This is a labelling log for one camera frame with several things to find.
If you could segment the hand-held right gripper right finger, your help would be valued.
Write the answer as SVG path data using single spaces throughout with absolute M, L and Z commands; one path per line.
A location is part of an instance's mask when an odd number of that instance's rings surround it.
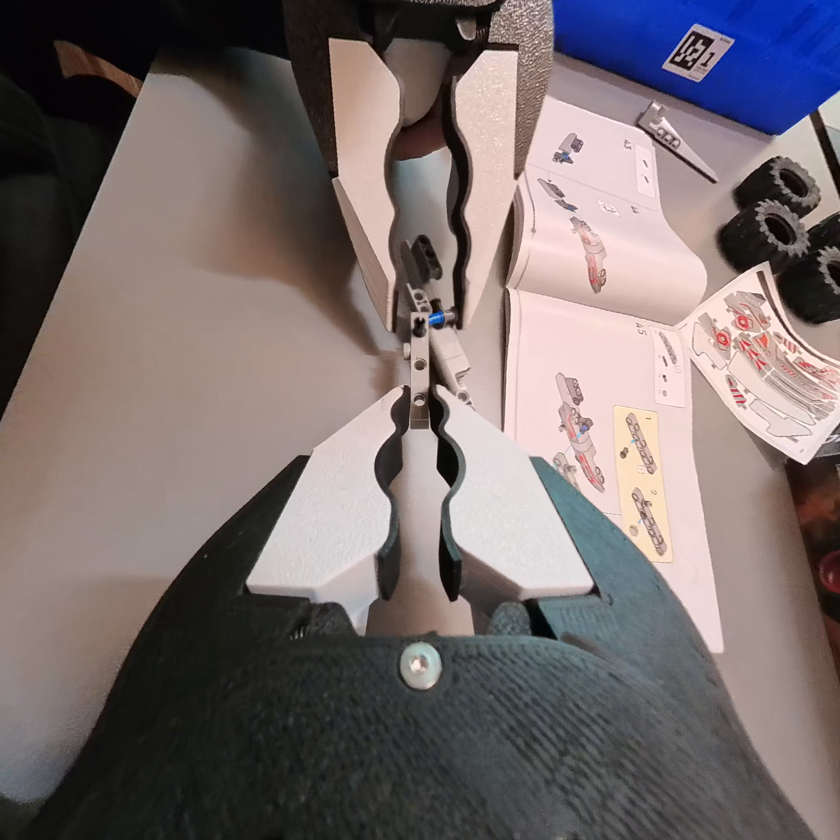
M 474 632 L 488 634 L 506 603 L 591 594 L 592 576 L 531 458 L 443 386 L 430 395 L 437 472 L 448 486 L 440 578 L 449 600 L 469 604 Z

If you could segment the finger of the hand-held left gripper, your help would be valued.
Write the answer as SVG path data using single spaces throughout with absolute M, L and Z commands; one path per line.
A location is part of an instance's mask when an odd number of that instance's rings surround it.
M 446 93 L 458 329 L 466 329 L 478 309 L 515 190 L 517 84 L 518 54 L 485 49 L 452 77 Z
M 331 38 L 329 60 L 338 174 L 332 179 L 364 284 L 385 329 L 395 329 L 396 268 L 391 152 L 403 94 L 371 45 Z

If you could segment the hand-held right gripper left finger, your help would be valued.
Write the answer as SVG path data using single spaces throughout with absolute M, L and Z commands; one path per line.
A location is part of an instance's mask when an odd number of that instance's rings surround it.
M 250 592 L 340 604 L 364 635 L 389 600 L 401 541 L 391 484 L 403 468 L 405 387 L 313 449 L 246 585 Z

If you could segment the grey toy brick assembly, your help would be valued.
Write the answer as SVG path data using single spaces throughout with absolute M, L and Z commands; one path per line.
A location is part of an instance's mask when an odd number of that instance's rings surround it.
M 443 277 L 443 267 L 428 236 L 420 234 L 414 241 L 400 245 L 401 268 L 397 285 L 397 321 L 400 336 L 404 337 L 404 356 L 411 357 L 408 342 L 413 334 L 413 316 L 427 316 L 427 338 L 430 361 L 438 379 L 464 404 L 475 408 L 466 386 L 470 364 L 460 342 L 456 326 L 458 310 L 447 307 L 434 295 L 433 284 Z

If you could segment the grey toy brick beam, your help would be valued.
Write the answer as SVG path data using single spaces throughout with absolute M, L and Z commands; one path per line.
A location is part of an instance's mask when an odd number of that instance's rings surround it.
M 414 311 L 409 318 L 410 389 L 411 405 L 409 409 L 410 429 L 429 428 L 429 388 L 430 388 L 430 343 L 428 314 Z

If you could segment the person's left hand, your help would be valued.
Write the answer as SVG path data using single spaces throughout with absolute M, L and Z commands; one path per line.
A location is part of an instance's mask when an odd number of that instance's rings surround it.
M 445 146 L 442 120 L 440 116 L 430 113 L 424 119 L 400 130 L 392 154 L 398 161 L 409 161 L 423 158 Z

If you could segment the building instruction booklet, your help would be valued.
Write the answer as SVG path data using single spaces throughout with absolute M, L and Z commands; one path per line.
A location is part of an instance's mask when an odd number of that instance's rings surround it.
M 653 142 L 546 98 L 514 198 L 504 430 L 657 565 L 720 654 L 677 330 L 707 273 L 664 215 Z

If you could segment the blue plastic bin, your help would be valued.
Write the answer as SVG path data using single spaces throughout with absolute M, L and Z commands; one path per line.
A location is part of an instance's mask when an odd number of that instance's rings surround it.
M 555 48 L 769 134 L 839 90 L 838 1 L 553 2 Z M 734 38 L 699 82 L 662 70 L 689 28 Z

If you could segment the grey wedge toy panel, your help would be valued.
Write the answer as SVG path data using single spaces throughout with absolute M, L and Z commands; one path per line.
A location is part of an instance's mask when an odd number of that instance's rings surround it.
M 718 175 L 690 147 L 667 119 L 664 104 L 656 100 L 651 101 L 638 116 L 636 126 L 709 182 L 718 183 Z

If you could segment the white printed tag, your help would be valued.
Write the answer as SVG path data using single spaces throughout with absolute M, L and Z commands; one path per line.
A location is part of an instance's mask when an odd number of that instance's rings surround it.
M 733 46 L 734 38 L 702 24 L 693 24 L 661 69 L 699 83 Z

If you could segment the toy sticker sheet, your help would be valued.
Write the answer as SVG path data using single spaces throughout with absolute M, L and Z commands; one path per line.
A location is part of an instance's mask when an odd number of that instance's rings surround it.
M 691 361 L 740 424 L 809 464 L 838 429 L 838 362 L 792 329 L 769 262 L 703 301 L 677 328 Z

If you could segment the dark printed box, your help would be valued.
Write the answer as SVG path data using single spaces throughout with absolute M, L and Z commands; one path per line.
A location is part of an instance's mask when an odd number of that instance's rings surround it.
M 822 612 L 833 630 L 839 623 L 839 455 L 802 465 L 789 460 L 791 489 L 805 555 Z

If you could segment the person's dark clothing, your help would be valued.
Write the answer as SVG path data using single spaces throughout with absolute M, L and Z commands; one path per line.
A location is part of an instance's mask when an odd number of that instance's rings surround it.
M 1 411 L 5 412 L 125 129 L 135 96 L 66 76 L 55 42 L 144 79 L 153 51 L 2 33 Z

